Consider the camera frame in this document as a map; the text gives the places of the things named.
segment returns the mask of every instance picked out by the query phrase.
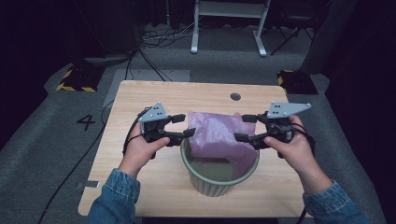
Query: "blue denim cuff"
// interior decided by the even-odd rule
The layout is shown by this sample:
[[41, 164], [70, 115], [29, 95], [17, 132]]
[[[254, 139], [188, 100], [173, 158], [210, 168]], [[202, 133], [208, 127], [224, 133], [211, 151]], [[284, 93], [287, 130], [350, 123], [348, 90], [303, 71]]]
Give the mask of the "blue denim cuff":
[[311, 216], [329, 214], [346, 206], [350, 199], [337, 182], [315, 194], [304, 194], [305, 210]]
[[133, 199], [135, 203], [139, 198], [140, 182], [117, 169], [113, 169], [104, 187]]

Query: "denim sleeve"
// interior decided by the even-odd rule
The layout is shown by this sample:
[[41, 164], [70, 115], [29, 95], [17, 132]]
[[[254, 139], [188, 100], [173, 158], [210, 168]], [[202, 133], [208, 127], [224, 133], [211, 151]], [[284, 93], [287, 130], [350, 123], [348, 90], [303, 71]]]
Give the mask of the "denim sleeve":
[[93, 202], [86, 223], [133, 223], [139, 193], [139, 181], [114, 169]]
[[303, 195], [306, 212], [318, 223], [370, 223], [337, 182], [315, 194]]

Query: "bucket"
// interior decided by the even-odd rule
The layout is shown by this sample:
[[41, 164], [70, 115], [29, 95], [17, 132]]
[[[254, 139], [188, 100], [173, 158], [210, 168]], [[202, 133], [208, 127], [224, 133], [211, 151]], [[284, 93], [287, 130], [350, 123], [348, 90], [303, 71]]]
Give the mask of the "bucket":
[[236, 184], [248, 179], [256, 170], [260, 159], [259, 154], [243, 176], [233, 179], [233, 166], [227, 160], [192, 157], [187, 139], [181, 143], [180, 152], [181, 158], [189, 170], [192, 185], [198, 192], [209, 197], [222, 196]]

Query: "plastic bag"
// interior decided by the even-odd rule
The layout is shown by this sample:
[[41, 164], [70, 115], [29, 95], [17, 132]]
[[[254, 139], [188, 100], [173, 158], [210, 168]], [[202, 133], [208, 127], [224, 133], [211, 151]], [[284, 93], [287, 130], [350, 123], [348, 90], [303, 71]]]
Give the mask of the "plastic bag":
[[189, 112], [188, 118], [189, 128], [196, 129], [189, 139], [192, 157], [227, 160], [233, 167], [233, 179], [243, 176], [258, 157], [258, 151], [249, 143], [237, 142], [233, 136], [234, 133], [251, 136], [256, 129], [255, 123], [245, 123], [239, 114]]

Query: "white metal frame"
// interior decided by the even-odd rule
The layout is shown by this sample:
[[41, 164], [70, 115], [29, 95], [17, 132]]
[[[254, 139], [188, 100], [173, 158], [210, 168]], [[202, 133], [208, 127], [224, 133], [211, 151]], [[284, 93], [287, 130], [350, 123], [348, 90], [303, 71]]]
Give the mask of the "white metal frame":
[[227, 2], [206, 2], [195, 0], [194, 11], [194, 32], [192, 34], [191, 53], [198, 52], [199, 16], [224, 16], [224, 17], [244, 17], [260, 18], [259, 29], [253, 31], [257, 48], [262, 57], [267, 56], [262, 39], [262, 27], [267, 17], [271, 0], [265, 0], [264, 4], [249, 3], [227, 3]]

